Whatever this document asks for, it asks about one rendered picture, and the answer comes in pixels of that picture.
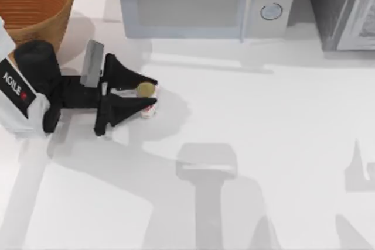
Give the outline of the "pale microwave door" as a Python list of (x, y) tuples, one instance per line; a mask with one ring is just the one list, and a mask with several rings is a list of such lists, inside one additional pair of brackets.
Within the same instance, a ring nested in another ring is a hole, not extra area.
[(132, 39), (240, 39), (244, 0), (120, 0)]

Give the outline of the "pale microwave oven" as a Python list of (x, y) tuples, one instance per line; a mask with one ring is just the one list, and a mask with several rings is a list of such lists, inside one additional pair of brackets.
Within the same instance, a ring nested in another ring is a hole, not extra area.
[(120, 0), (133, 39), (282, 37), (293, 0)]

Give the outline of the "round microwave knob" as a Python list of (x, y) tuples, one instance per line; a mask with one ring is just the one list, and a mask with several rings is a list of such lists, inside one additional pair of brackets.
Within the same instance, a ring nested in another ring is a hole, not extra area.
[(283, 14), (283, 7), (273, 2), (269, 5), (264, 5), (260, 10), (260, 15), (264, 20), (273, 21), (280, 18)]

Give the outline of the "brown woven basket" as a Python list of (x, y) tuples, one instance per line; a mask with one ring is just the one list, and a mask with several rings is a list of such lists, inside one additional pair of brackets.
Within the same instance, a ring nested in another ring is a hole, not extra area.
[(74, 0), (0, 0), (0, 17), (17, 46), (45, 40), (58, 52)]

